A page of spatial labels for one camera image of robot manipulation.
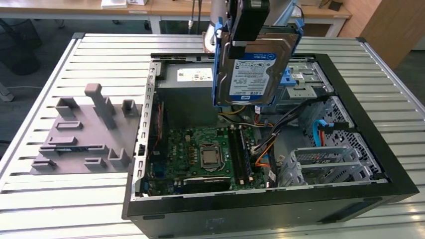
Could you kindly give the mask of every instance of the white desk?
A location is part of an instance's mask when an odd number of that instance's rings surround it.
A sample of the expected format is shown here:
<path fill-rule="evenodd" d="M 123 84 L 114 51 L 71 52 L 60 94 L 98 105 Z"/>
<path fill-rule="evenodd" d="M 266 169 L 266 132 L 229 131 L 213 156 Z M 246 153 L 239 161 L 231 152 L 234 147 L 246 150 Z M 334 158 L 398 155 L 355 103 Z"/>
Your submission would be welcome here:
<path fill-rule="evenodd" d="M 5 238 L 146 238 L 121 220 L 126 173 L 32 176 L 28 172 L 57 116 L 52 108 L 57 97 L 83 102 L 86 83 L 99 83 L 111 103 L 134 99 L 141 104 L 153 52 L 199 53 L 202 38 L 86 34 L 70 40 L 0 161 L 0 234 Z M 423 106 L 373 50 L 354 39 L 305 37 L 297 52 L 329 54 L 421 193 L 345 223 L 246 232 L 238 238 L 423 238 Z"/>
<path fill-rule="evenodd" d="M 191 14 L 190 0 L 149 0 L 147 4 L 127 8 L 101 9 L 101 0 L 9 0 L 0 1 L 0 18 L 147 20 L 151 33 L 161 34 L 159 21 L 187 21 Z M 302 6 L 306 24 L 329 24 L 327 37 L 337 37 L 343 22 L 351 14 L 342 7 L 331 11 L 323 7 Z M 201 21 L 209 21 L 210 1 L 202 4 Z"/>

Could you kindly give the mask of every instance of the power supply label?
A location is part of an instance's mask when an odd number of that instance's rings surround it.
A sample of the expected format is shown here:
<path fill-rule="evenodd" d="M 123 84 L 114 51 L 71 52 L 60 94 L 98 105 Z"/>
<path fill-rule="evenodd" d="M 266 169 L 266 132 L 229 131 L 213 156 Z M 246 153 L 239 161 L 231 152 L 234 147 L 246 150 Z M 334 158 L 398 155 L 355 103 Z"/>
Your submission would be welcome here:
<path fill-rule="evenodd" d="M 269 81 L 266 69 L 274 65 L 274 53 L 246 52 L 243 58 L 234 60 L 229 95 L 234 101 L 258 99 Z"/>
<path fill-rule="evenodd" d="M 177 81 L 211 81 L 211 68 L 182 68 L 177 70 Z"/>

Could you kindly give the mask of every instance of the ram slot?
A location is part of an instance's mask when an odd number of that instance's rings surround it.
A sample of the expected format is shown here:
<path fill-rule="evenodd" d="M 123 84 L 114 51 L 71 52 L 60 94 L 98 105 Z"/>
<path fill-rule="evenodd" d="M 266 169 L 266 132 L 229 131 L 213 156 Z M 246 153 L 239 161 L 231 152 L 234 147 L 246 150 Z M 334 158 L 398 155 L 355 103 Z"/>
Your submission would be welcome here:
<path fill-rule="evenodd" d="M 239 184 L 243 184 L 243 182 L 247 180 L 247 173 L 245 169 L 243 148 L 239 129 L 229 129 L 226 132 L 233 163 L 234 181 Z"/>
<path fill-rule="evenodd" d="M 241 141 L 241 146 L 242 146 L 242 158 L 243 158 L 243 162 L 245 162 L 246 177 L 247 177 L 249 181 L 253 181 L 250 161 L 249 161 L 249 150 L 247 150 L 247 145 L 245 143 L 245 136 L 243 136 L 242 130 L 239 130 L 239 141 Z"/>

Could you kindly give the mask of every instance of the cpu socket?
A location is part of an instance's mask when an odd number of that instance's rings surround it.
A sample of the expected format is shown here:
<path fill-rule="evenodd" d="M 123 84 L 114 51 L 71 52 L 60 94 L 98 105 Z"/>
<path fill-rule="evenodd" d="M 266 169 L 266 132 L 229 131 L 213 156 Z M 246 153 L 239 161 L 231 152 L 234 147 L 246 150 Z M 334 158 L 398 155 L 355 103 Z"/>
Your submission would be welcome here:
<path fill-rule="evenodd" d="M 201 168 L 207 172 L 215 171 L 221 167 L 221 149 L 217 143 L 203 143 L 199 145 Z"/>

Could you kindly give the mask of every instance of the wooden table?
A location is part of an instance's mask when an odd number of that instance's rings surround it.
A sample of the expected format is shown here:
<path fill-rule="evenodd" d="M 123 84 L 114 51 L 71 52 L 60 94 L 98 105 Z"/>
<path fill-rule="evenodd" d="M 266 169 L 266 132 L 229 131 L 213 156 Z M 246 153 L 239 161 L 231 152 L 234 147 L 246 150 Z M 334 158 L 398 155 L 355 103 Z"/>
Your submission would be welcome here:
<path fill-rule="evenodd" d="M 210 1 L 203 0 L 201 20 L 209 21 Z M 1 0 L 0 17 L 40 19 L 109 19 L 149 20 L 151 33 L 159 34 L 161 20 L 189 20 L 191 0 L 149 0 L 146 5 L 127 5 L 127 8 L 101 9 L 101 0 Z M 341 7 L 339 11 L 326 7 L 302 6 L 306 24 L 330 24 L 327 37 L 335 37 L 343 22 L 351 14 Z"/>

